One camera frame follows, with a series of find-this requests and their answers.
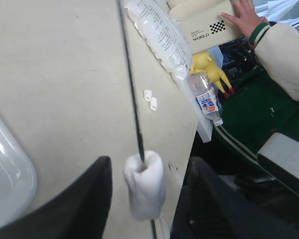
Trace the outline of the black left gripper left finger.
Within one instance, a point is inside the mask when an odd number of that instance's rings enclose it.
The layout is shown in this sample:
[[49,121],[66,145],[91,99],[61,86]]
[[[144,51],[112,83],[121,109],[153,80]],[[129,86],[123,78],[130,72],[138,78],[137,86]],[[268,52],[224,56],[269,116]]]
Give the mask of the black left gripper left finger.
[[112,200],[112,163],[99,157],[34,212],[0,228],[0,239],[101,239]]

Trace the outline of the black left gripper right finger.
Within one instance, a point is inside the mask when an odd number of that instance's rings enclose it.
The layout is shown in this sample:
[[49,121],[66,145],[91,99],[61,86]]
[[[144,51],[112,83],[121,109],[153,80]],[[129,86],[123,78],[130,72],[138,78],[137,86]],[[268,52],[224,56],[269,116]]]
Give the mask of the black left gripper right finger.
[[171,237],[173,239],[299,239],[299,230],[234,192],[200,157],[187,167]]

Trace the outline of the cream jacket sleeve forearm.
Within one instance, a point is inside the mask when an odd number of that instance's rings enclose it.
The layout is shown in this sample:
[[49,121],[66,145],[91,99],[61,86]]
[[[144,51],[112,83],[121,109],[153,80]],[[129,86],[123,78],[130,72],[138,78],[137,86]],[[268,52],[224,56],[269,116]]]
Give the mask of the cream jacket sleeve forearm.
[[261,23],[250,44],[267,73],[287,94],[299,102],[299,32],[285,23]]

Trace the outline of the person's bare hand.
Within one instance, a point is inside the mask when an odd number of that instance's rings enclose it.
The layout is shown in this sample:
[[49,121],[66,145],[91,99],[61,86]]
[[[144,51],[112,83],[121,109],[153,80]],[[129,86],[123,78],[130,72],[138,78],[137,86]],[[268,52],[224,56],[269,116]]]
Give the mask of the person's bare hand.
[[258,25],[268,23],[265,17],[259,17],[255,12],[252,0],[232,0],[236,16],[222,12],[221,16],[235,24],[246,38],[249,38]]

